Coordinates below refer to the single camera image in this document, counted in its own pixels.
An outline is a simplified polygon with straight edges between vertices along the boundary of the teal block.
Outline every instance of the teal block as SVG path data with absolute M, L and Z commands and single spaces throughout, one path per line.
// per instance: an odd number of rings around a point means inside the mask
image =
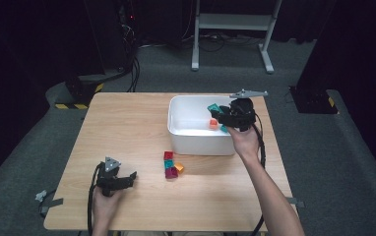
M 209 109 L 209 111 L 218 111 L 219 113 L 223 113 L 222 110 L 219 108 L 219 106 L 217 104 L 212 104 L 212 105 L 209 105 L 207 107 L 207 109 Z
M 167 169 L 167 168 L 170 168 L 170 167 L 173 167 L 173 160 L 172 159 L 167 159 L 164 161 L 164 168 Z
M 221 125 L 220 129 L 221 129 L 223 132 L 225 132 L 225 133 L 228 132 L 228 130 L 227 130 L 227 128 L 225 127 L 225 125 Z

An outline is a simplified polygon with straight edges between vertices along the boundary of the orange block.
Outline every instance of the orange block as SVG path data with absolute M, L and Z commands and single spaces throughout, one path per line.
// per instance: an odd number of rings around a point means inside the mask
M 184 171 L 184 166 L 179 162 L 174 163 L 173 166 L 178 170 L 179 173 L 182 173 L 182 171 Z
M 210 119 L 210 129 L 216 130 L 219 128 L 219 121 L 215 118 Z

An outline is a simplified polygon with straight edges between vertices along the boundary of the yellow block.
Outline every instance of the yellow block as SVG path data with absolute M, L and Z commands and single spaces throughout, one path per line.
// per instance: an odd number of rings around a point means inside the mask
M 174 163 L 173 166 L 175 166 L 179 173 L 182 173 L 182 171 L 184 171 L 184 166 L 179 162 Z

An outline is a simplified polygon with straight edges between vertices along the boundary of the gray carpet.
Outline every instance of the gray carpet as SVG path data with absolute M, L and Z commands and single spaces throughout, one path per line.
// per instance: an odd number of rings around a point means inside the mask
M 202 42 L 209 50 L 214 43 Z M 228 44 L 200 51 L 192 72 L 191 50 L 146 47 L 138 52 L 139 92 L 236 92 L 267 90 L 268 110 L 307 235 L 376 235 L 376 161 L 346 111 L 329 90 L 340 114 L 300 114 L 288 93 L 296 85 L 314 43 L 272 41 L 275 73 L 267 75 L 256 44 Z M 130 74 L 104 84 L 102 92 L 126 91 Z M 0 235 L 77 235 L 48 231 L 35 194 L 56 189 L 86 110 L 53 107 L 62 84 L 47 92 L 51 108 L 0 168 Z

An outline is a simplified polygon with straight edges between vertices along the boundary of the wooden table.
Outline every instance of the wooden table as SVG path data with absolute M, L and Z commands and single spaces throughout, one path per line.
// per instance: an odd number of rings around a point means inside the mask
M 169 101 L 177 93 L 107 93 L 94 96 L 44 221 L 47 229 L 86 230 L 87 202 L 95 167 L 110 156 L 119 176 L 138 172 L 122 198 L 112 230 L 252 231 L 261 216 L 258 198 L 239 156 L 174 156 L 185 169 L 164 176 L 163 153 L 171 150 Z M 267 171 L 292 197 L 263 97 L 252 98 L 263 123 Z

